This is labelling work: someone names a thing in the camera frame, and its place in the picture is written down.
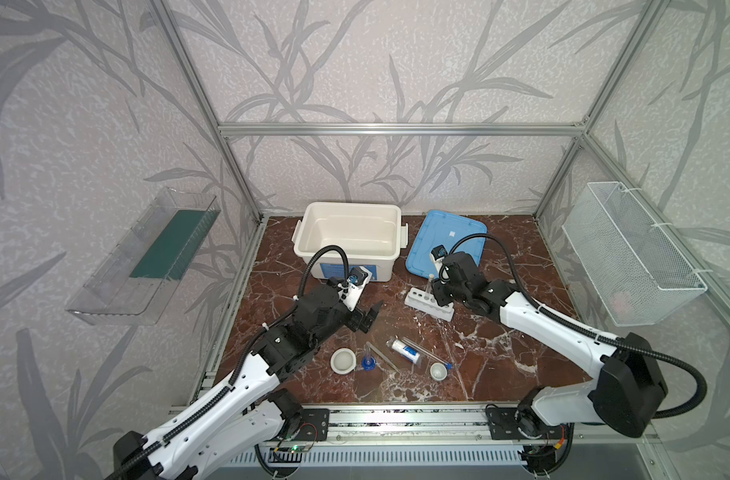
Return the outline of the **blue-capped test tube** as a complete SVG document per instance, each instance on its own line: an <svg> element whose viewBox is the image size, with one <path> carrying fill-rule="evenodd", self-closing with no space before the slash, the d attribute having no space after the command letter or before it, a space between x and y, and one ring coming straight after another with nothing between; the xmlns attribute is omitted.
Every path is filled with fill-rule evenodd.
<svg viewBox="0 0 730 480"><path fill-rule="evenodd" d="M423 346L419 345L418 343L414 342L413 340L410 340L410 339L408 339L407 337L401 337L401 339L402 339L402 341L403 341L403 342L404 342L404 343L405 343L406 345L408 345L408 346L410 346L410 347L414 348L415 350L417 350L418 352L420 352L420 353L424 354L425 356L428 356L428 357L430 357L430 358L431 358L431 359L433 359L434 361L436 361L436 362L438 362L438 363L441 363L441 364L443 364L443 365L444 365L444 366L445 366L445 367L446 367L446 368L447 368L448 370L450 370L450 369L452 369L452 368L453 368L453 364L452 364L451 362L449 362L449 361L446 361L446 360L444 360L444 359L443 359L442 357L440 357L439 355L437 355L437 354L433 353L432 351L430 351L430 350L429 350L429 349L427 349L427 348L424 348Z"/></svg>

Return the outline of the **blue plastic bin lid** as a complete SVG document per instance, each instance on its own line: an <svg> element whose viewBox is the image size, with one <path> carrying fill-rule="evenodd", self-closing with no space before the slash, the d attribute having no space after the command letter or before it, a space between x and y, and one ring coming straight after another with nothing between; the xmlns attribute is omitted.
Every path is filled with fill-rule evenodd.
<svg viewBox="0 0 730 480"><path fill-rule="evenodd" d="M462 238L474 233L487 233L487 226L477 220L456 214L431 210L427 213L406 259L409 273L428 279L437 275L431 250L442 245L447 252Z"/></svg>

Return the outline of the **white plastic storage bin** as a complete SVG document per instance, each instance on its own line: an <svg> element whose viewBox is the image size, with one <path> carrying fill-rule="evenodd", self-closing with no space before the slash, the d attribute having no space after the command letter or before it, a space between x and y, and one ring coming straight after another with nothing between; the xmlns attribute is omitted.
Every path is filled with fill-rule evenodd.
<svg viewBox="0 0 730 480"><path fill-rule="evenodd" d="M314 202L292 234L294 253L308 263L328 245L341 247L349 265L362 266L374 282L391 280L394 264L408 245L408 225L395 205Z"/></svg>

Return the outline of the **white test tube rack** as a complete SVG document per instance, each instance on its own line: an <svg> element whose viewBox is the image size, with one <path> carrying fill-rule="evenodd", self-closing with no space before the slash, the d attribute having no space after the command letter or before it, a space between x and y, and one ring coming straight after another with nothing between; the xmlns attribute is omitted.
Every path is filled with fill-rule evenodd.
<svg viewBox="0 0 730 480"><path fill-rule="evenodd" d="M451 322L454 315L452 304L440 306L430 292L411 288L405 296L404 304L435 319Z"/></svg>

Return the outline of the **blue base small flask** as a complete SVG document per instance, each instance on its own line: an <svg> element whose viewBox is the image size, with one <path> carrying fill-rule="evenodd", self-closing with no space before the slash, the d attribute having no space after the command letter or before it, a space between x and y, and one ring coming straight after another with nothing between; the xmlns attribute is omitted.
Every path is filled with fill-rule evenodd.
<svg viewBox="0 0 730 480"><path fill-rule="evenodd" d="M372 356L364 356L361 361L361 367L364 371L372 371L375 369L376 360Z"/></svg>

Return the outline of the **white gauze roll blue label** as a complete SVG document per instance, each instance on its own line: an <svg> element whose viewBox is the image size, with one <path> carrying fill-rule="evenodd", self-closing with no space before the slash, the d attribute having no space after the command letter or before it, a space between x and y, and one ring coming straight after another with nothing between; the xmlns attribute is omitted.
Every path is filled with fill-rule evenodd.
<svg viewBox="0 0 730 480"><path fill-rule="evenodd" d="M390 338L386 344L391 350L397 352L400 356L409 360L414 365L419 365L423 360L422 355L414 347L408 345L397 337Z"/></svg>

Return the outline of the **large white ceramic dish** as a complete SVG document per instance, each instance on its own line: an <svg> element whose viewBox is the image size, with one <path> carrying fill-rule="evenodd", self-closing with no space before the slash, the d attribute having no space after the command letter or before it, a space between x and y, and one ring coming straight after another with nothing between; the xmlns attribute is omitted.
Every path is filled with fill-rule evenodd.
<svg viewBox="0 0 730 480"><path fill-rule="evenodd" d="M349 348L336 350L330 358L330 367L338 375L352 373L357 366L357 358L354 351Z"/></svg>

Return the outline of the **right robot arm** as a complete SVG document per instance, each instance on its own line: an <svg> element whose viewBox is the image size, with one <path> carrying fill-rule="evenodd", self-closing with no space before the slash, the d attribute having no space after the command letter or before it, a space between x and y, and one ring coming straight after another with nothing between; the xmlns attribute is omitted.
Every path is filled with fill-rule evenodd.
<svg viewBox="0 0 730 480"><path fill-rule="evenodd" d="M515 262L505 254L512 278L489 280L458 245L431 251L438 276L432 293L441 306L460 304L475 315L524 333L578 366L587 381L563 387L536 387L513 415L521 433L536 437L548 427L601 424L630 438L640 437L654 419L695 410L706 398L703 374L687 362L654 351L636 334L613 336L537 301L524 287ZM668 386L660 366L687 373L695 392L681 404L663 408Z"/></svg>

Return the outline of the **aluminium front rail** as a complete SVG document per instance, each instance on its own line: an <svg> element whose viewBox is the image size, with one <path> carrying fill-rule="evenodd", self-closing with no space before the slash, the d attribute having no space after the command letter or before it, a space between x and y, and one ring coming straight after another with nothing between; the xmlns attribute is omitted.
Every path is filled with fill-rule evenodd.
<svg viewBox="0 0 730 480"><path fill-rule="evenodd" d="M299 442L315 449L323 446L396 446L396 445L465 445L502 444L534 445L543 441L492 440L484 415L484 403L420 403L401 405L330 404L328 436L325 441ZM184 421L192 416L184 412L148 433L150 443L157 442L158 454L179 459L186 455L204 456L213 452L222 457L237 454L256 444L276 445L289 449L291 441L273 441L283 426L299 413L284 413L276 404L265 401L221 419L213 411L189 426Z"/></svg>

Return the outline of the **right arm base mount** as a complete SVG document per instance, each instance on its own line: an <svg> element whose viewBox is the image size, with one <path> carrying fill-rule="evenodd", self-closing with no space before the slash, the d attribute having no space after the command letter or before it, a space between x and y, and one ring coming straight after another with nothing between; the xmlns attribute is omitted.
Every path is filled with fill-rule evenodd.
<svg viewBox="0 0 730 480"><path fill-rule="evenodd" d="M564 442L566 433L562 426L548 426L534 414L518 407L488 404L484 415L492 440Z"/></svg>

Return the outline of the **cork-stoppered glass test tube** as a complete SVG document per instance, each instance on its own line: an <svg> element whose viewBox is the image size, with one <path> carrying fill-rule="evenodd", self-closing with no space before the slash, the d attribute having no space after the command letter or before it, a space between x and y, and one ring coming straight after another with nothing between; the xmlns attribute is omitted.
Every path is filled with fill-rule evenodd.
<svg viewBox="0 0 730 480"><path fill-rule="evenodd" d="M425 297L425 298L426 298L426 299L427 299L428 301L433 301L433 300L434 300L434 296L433 296L433 290L432 290L432 284L433 284L433 281L434 281L434 275L433 275L433 274L430 274L430 275L429 275L429 278L428 278L428 280L427 280L427 283L426 283L425 289L424 289L424 297Z"/></svg>

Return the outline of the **clear acrylic wall shelf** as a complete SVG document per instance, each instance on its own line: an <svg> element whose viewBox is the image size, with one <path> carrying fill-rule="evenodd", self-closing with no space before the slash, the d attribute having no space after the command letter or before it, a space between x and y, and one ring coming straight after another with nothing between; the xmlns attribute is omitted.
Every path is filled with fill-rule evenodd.
<svg viewBox="0 0 730 480"><path fill-rule="evenodd" d="M66 311L92 326L156 324L220 213L214 194L162 188Z"/></svg>

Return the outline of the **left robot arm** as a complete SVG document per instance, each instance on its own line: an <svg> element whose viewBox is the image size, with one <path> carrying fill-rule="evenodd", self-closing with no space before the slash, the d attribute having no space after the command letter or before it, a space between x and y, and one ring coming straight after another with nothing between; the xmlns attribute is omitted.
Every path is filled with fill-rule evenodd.
<svg viewBox="0 0 730 480"><path fill-rule="evenodd" d="M205 479L242 452L296 433L303 409L282 383L339 329L368 332L381 308L357 306L372 272L343 268L311 292L301 283L291 307L260 327L234 370L182 413L146 434L121 437L111 478Z"/></svg>

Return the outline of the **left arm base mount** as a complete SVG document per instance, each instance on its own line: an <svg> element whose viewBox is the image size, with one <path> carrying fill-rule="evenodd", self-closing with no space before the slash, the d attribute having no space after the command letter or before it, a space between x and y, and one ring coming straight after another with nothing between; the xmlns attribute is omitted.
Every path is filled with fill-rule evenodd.
<svg viewBox="0 0 730 480"><path fill-rule="evenodd" d="M331 411L327 408L302 408L273 441L318 442L325 441L330 426Z"/></svg>

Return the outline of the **small white ceramic crucible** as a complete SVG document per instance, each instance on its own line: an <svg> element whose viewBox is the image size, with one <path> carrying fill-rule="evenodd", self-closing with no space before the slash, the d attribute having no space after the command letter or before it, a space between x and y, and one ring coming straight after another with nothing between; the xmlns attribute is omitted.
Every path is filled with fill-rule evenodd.
<svg viewBox="0 0 730 480"><path fill-rule="evenodd" d="M430 366L429 373L433 380L441 382L447 379L448 368L443 363L435 362Z"/></svg>

